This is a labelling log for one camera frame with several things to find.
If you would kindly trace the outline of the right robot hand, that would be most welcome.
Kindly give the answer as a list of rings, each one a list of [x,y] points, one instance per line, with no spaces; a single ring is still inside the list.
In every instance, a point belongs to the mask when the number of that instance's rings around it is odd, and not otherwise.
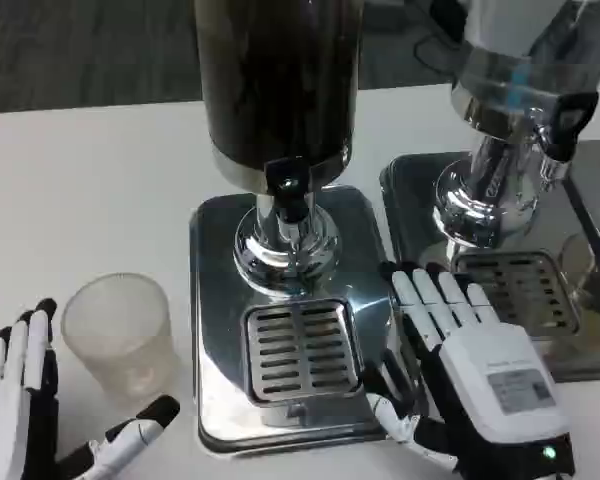
[[[439,413],[392,392],[403,373],[385,352],[361,372],[371,412],[404,449],[463,479],[573,479],[575,458],[552,375],[524,328],[500,320],[471,277],[439,264],[385,261],[394,324]]]

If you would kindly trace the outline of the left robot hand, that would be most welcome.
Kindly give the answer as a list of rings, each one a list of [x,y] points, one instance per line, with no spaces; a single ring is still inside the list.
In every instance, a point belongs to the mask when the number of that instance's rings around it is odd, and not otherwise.
[[[135,416],[57,458],[58,363],[52,346],[57,304],[41,300],[0,329],[0,479],[112,479],[180,412],[161,395]]]

